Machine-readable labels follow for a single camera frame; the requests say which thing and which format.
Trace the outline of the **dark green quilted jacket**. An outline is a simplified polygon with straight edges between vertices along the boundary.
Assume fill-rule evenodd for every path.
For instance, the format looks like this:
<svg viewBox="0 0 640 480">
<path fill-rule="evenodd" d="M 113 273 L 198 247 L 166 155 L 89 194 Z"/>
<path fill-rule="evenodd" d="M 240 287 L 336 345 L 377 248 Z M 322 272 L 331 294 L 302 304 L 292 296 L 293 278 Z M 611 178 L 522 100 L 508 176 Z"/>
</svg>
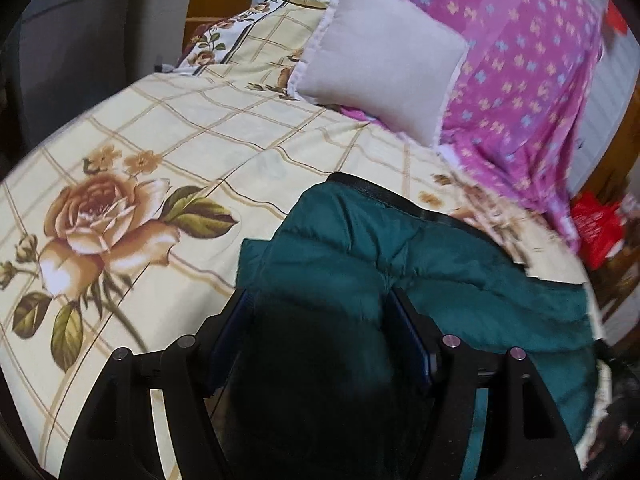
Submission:
<svg viewBox="0 0 640 480">
<path fill-rule="evenodd" d="M 487 235 L 349 174 L 299 197 L 270 240 L 244 240 L 236 286 L 255 298 L 230 388 L 240 479 L 424 479 L 427 396 L 399 387 L 382 302 L 478 350 L 522 347 L 579 441 L 598 384 L 586 290 L 530 278 Z"/>
</svg>

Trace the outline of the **red plastic bag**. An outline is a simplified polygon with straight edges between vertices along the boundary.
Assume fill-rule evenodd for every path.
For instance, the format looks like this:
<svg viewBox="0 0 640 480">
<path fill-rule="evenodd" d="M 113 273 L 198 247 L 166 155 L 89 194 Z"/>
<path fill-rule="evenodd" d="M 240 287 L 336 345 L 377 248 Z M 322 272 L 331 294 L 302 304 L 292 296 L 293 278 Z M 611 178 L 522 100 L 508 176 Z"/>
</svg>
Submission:
<svg viewBox="0 0 640 480">
<path fill-rule="evenodd" d="M 572 203 L 570 213 L 579 236 L 579 255 L 590 271 L 598 270 L 625 237 L 619 210 L 620 202 L 601 203 L 590 191 L 579 193 Z"/>
</svg>

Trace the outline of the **cream floral plaid bedsheet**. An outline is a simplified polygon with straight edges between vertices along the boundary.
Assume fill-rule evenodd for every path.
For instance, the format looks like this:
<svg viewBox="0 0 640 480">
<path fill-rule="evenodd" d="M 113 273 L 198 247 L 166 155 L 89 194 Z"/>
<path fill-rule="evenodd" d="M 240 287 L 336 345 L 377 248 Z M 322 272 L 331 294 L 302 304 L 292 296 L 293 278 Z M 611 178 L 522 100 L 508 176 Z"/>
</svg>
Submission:
<svg viewBox="0 0 640 480">
<path fill-rule="evenodd" d="M 58 473 L 115 348 L 196 330 L 231 295 L 242 241 L 334 172 L 460 214 L 534 278 L 586 282 L 540 219 L 429 148 L 244 81 L 147 76 L 1 183 L 1 369 L 36 464 Z"/>
</svg>

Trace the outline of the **purple floral blanket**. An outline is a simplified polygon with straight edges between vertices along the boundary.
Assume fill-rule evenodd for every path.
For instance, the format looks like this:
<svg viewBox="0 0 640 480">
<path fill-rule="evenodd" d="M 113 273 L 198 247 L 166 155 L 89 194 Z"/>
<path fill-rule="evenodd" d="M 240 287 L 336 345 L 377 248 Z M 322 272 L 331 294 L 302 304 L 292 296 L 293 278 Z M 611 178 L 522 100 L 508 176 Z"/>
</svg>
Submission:
<svg viewBox="0 0 640 480">
<path fill-rule="evenodd" d="M 571 250 L 567 179 L 601 47 L 588 0 L 409 0 L 470 50 L 440 146 L 482 185 L 544 217 Z"/>
</svg>

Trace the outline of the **grey refrigerator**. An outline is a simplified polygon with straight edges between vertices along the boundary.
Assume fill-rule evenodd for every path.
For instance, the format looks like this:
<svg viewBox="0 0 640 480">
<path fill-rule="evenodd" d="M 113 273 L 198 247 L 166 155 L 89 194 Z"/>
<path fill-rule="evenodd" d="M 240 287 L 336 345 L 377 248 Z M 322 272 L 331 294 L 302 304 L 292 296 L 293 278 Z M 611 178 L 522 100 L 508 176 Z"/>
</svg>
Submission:
<svg viewBox="0 0 640 480">
<path fill-rule="evenodd" d="M 163 62 L 149 0 L 30 0 L 1 50 L 10 108 L 1 137 L 29 151 Z"/>
</svg>

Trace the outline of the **white square pillow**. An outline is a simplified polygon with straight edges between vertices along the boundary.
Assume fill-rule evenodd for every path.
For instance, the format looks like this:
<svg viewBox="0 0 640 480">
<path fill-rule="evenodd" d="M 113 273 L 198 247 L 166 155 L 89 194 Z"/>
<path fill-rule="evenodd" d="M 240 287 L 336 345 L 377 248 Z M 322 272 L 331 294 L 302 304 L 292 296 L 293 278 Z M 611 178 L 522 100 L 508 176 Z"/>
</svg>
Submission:
<svg viewBox="0 0 640 480">
<path fill-rule="evenodd" d="M 469 50 L 458 32 L 408 0 L 330 0 L 288 94 L 361 110 L 433 146 Z"/>
</svg>

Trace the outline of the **floral bed pillow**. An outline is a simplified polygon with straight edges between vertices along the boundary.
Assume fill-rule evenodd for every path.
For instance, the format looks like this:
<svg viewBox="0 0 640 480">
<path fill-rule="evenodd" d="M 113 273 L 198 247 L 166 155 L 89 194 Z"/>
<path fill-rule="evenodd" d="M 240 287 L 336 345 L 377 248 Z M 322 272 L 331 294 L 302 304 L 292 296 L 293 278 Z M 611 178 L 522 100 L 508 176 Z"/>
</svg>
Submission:
<svg viewBox="0 0 640 480">
<path fill-rule="evenodd" d="M 265 0 L 204 26 L 175 72 L 275 84 L 292 72 L 328 7 L 326 0 Z"/>
</svg>

